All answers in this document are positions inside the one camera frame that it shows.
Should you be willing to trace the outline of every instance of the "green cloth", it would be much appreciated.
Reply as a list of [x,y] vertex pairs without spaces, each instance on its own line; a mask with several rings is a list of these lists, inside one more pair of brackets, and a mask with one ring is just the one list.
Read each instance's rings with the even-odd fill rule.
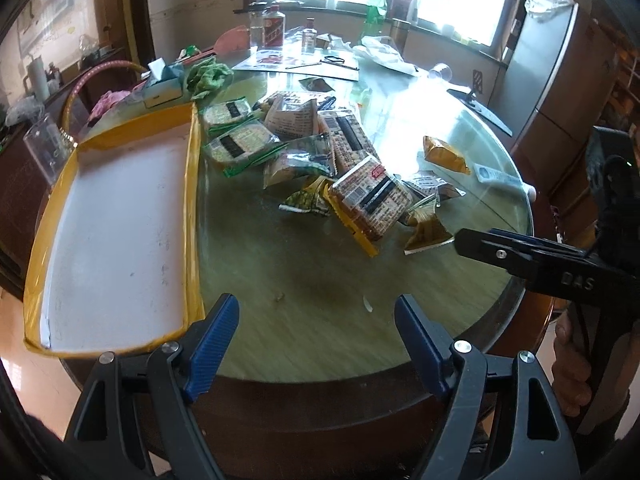
[[203,59],[194,65],[187,77],[187,90],[191,100],[204,99],[218,92],[225,84],[227,76],[233,71],[224,63],[216,62],[215,57]]

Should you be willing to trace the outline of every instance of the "green plastic bottle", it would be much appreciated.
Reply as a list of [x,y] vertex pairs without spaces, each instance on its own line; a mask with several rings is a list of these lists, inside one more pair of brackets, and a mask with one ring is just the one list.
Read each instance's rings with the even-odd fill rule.
[[385,16],[386,0],[367,0],[367,19],[364,21],[360,39],[364,36],[382,36]]

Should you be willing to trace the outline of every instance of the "glass tabletop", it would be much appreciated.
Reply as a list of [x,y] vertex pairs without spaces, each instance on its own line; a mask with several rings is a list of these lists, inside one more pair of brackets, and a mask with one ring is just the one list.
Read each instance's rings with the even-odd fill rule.
[[[233,66],[242,59],[235,54],[220,60]],[[484,123],[432,80],[369,61],[360,69],[359,82],[326,80],[338,99],[357,102],[370,94],[361,108],[362,123],[389,172],[409,176],[432,170],[466,191],[437,210],[449,232],[466,227],[532,234],[524,192],[505,193],[424,160],[422,138],[430,135],[459,149],[468,165],[519,178]],[[302,90],[299,81],[305,77],[236,72],[216,101],[246,96],[254,102],[278,90]],[[453,244],[405,255],[413,229],[396,222],[377,243],[380,254],[369,258],[335,216],[279,210],[300,187],[300,181],[292,181],[263,190],[262,167],[226,178],[200,157],[202,297],[210,308],[229,292],[241,305],[240,325],[219,374],[265,382],[328,381],[403,364],[409,357],[393,319],[400,294],[413,294],[427,316],[453,336],[477,327],[482,316],[498,308],[500,321],[481,327],[491,332],[484,339],[495,338],[516,309],[522,284],[502,269],[458,256]]]

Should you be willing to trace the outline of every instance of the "hand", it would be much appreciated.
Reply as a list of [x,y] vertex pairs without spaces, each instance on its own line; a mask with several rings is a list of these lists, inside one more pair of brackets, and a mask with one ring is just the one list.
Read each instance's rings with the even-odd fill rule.
[[565,312],[556,322],[556,362],[551,373],[554,376],[552,387],[566,416],[578,416],[580,407],[591,400],[591,389],[586,382],[591,375],[591,365],[572,343],[572,334],[571,320]]
[[[553,390],[562,412],[566,416],[578,416],[580,407],[591,400],[591,389],[587,380],[591,376],[591,365],[572,343],[573,327],[565,312],[556,323],[554,352],[556,362],[551,367],[554,377]],[[626,359],[615,385],[615,397],[626,398],[640,363],[640,324],[636,323],[629,340]]]

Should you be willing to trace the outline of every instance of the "blue gripper pad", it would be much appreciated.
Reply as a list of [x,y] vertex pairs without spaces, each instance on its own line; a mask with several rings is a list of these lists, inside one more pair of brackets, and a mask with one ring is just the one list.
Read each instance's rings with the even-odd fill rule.
[[453,339],[439,323],[430,321],[410,294],[396,300],[396,328],[420,381],[438,399],[444,400],[452,389],[454,373],[450,345]]
[[209,391],[240,317],[235,296],[223,294],[207,317],[191,325],[183,336],[187,381],[182,389],[191,402]]

